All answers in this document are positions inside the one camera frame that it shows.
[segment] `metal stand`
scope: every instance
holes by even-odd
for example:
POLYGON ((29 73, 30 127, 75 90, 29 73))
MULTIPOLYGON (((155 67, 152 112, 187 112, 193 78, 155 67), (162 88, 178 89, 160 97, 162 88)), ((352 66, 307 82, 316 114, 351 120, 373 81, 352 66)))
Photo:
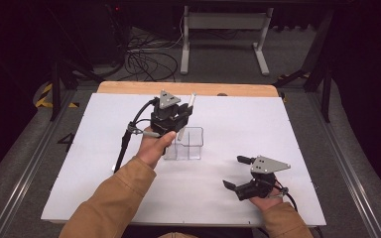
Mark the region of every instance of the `metal stand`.
POLYGON ((91 78, 92 80, 101 83, 104 81, 104 78, 99 77, 98 75, 90 72, 89 70, 77 65, 76 63, 67 60, 60 59, 54 62, 52 65, 52 96, 53 96, 53 111, 51 121, 54 121, 57 118, 58 114, 61 111, 61 84, 63 83, 64 87, 68 90, 75 90, 78 86, 78 82, 73 76, 73 71, 76 70, 83 75, 91 78))
POLYGON ((328 109, 330 98, 331 71, 328 60, 319 59, 317 66, 304 85, 305 92, 315 92, 323 81, 320 112, 325 122, 329 123, 328 109))
POLYGON ((190 58, 189 29, 250 29, 261 30, 257 43, 253 43, 253 50, 258 59, 263 75, 269 75, 269 69, 262 53, 262 47, 271 22, 273 8, 267 13, 235 14, 235 13, 194 13, 185 6, 184 11, 184 46, 182 50, 181 74, 187 74, 190 58))

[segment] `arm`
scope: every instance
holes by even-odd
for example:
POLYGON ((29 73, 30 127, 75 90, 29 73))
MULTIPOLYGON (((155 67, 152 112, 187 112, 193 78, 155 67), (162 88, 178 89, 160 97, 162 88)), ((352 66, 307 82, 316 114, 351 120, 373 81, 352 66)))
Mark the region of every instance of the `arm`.
MULTIPOLYGON (((271 193, 279 192, 274 188, 271 193)), ((313 237, 299 213, 289 202, 283 202, 282 197, 252 197, 250 201, 262 212, 266 231, 271 238, 313 237)))
POLYGON ((78 207, 60 237, 120 237, 156 177, 153 169, 164 148, 175 137, 175 132, 160 139, 144 136, 137 156, 78 207))

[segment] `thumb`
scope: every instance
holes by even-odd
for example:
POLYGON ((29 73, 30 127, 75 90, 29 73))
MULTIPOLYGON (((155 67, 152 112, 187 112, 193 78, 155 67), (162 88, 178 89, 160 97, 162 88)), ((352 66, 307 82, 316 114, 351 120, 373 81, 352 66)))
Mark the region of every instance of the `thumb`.
POLYGON ((164 135, 162 138, 160 138, 156 143, 155 146, 161 150, 164 150, 166 147, 170 146, 176 138, 176 132, 171 131, 168 134, 164 135))

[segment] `wooden table edge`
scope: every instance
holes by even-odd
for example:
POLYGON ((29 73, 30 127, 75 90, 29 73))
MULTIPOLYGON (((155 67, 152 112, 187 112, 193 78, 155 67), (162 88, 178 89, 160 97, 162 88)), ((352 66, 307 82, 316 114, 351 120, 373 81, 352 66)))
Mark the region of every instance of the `wooden table edge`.
POLYGON ((162 89, 175 95, 189 95, 195 92, 197 95, 206 96, 279 96, 277 88, 273 85, 137 81, 104 81, 98 86, 97 93, 158 95, 162 89))

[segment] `metal bracket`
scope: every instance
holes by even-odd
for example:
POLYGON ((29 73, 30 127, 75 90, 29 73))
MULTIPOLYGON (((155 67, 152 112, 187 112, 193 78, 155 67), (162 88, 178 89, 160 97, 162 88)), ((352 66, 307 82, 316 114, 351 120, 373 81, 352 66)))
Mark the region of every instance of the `metal bracket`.
POLYGON ((173 94, 162 90, 160 92, 160 109, 168 108, 172 105, 175 105, 177 103, 181 102, 181 99, 174 96, 173 94))
POLYGON ((251 173, 256 174, 270 174, 278 171, 283 171, 289 169, 291 166, 286 163, 275 161, 263 156, 258 156, 250 169, 251 173))

